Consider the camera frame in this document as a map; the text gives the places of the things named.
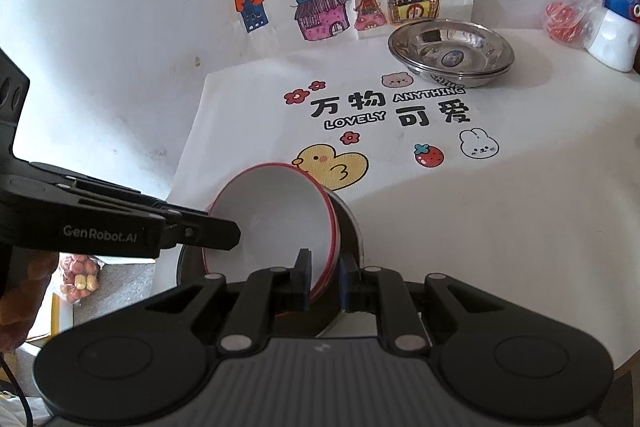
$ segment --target red rim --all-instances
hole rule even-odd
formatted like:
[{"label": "red rim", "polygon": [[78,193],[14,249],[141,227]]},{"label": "red rim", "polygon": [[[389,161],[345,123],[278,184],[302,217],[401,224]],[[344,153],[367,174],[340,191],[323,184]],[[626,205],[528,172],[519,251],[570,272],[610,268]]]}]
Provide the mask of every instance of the red rim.
[{"label": "red rim", "polygon": [[[332,272],[334,271],[335,255],[336,255],[335,243],[336,243],[336,240],[337,240],[337,232],[336,232],[337,231],[337,218],[335,217],[334,206],[331,203],[331,199],[329,198],[329,195],[324,190],[324,187],[322,187],[322,185],[319,184],[315,179],[313,179],[307,172],[305,172],[305,171],[303,171],[301,169],[298,169],[297,167],[294,167],[293,165],[289,165],[287,163],[279,163],[279,162],[261,163],[260,165],[254,165],[253,167],[249,167],[248,169],[245,169],[244,171],[240,172],[239,174],[236,174],[233,178],[231,178],[225,184],[225,186],[222,188],[222,190],[220,190],[220,193],[216,196],[216,199],[213,200],[213,203],[211,203],[209,205],[209,207],[207,208],[207,214],[210,214],[210,212],[213,209],[213,207],[216,206],[216,202],[218,201],[218,198],[220,198],[222,193],[225,191],[225,189],[232,182],[236,181],[236,179],[238,179],[243,174],[246,174],[249,171],[253,171],[255,169],[259,169],[259,168],[262,168],[262,167],[286,167],[287,169],[290,169],[290,170],[295,171],[295,172],[297,172],[299,174],[302,174],[305,178],[307,178],[309,181],[311,181],[314,184],[314,186],[316,187],[318,192],[320,192],[320,194],[322,195],[322,199],[324,200],[324,204],[326,206],[327,213],[329,214],[329,222],[331,223],[331,245],[330,245],[330,250],[329,250],[329,256],[327,257],[326,264],[324,265],[324,270],[320,274],[320,277],[318,278],[318,281],[316,282],[314,287],[311,288],[311,293],[309,295],[309,298],[310,298],[310,300],[314,301],[320,295],[322,295],[322,292],[326,289],[326,283],[329,280],[329,278],[331,277]],[[209,273],[209,267],[207,266],[207,258],[204,255],[205,248],[202,247],[201,250],[202,250],[202,262],[204,263],[205,270],[207,271],[207,273]]]}]

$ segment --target metal bowl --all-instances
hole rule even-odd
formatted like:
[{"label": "metal bowl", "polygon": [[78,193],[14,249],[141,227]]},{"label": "metal bowl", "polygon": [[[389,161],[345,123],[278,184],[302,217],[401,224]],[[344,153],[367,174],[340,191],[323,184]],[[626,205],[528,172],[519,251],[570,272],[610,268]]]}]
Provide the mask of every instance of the metal bowl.
[{"label": "metal bowl", "polygon": [[484,86],[509,71],[515,60],[503,36],[448,19],[402,26],[389,36],[388,45],[391,54],[418,76],[444,77],[464,87]]}]

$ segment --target blue house drawing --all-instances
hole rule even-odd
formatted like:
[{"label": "blue house drawing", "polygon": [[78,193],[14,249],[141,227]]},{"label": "blue house drawing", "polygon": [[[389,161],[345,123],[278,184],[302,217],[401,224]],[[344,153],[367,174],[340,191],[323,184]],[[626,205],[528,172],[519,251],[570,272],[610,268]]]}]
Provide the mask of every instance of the blue house drawing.
[{"label": "blue house drawing", "polygon": [[269,23],[264,12],[264,0],[235,0],[236,11],[242,15],[246,32],[250,33]]}]

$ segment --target cable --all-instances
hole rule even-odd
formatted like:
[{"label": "cable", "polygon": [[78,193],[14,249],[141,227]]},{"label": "cable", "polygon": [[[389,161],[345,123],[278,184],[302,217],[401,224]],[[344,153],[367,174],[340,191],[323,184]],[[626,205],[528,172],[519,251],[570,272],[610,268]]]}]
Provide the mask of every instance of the cable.
[{"label": "cable", "polygon": [[20,403],[22,404],[22,407],[24,409],[24,416],[27,419],[27,427],[33,427],[33,415],[31,414],[31,407],[29,407],[29,402],[24,396],[20,384],[18,384],[18,381],[15,380],[14,374],[11,372],[11,369],[9,369],[9,364],[7,364],[6,360],[4,359],[4,353],[0,353],[0,367],[4,369],[4,372],[9,377],[11,385],[14,387],[15,394],[17,394],[18,398],[20,399]]}]

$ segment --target red flower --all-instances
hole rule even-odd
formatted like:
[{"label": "red flower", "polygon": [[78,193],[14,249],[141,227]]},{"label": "red flower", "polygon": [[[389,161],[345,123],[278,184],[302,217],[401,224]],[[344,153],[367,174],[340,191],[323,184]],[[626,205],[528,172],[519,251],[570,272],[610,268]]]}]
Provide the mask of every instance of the red flower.
[{"label": "red flower", "polygon": [[314,80],[311,85],[308,87],[308,89],[311,89],[312,91],[319,91],[321,89],[324,89],[326,87],[326,84],[320,80]]},{"label": "red flower", "polygon": [[347,131],[342,135],[340,141],[345,145],[351,145],[352,143],[358,143],[360,141],[360,133]]},{"label": "red flower", "polygon": [[287,101],[287,103],[303,103],[306,97],[308,97],[310,94],[310,92],[305,91],[304,89],[296,89],[293,92],[288,92],[284,96],[284,99]]}]

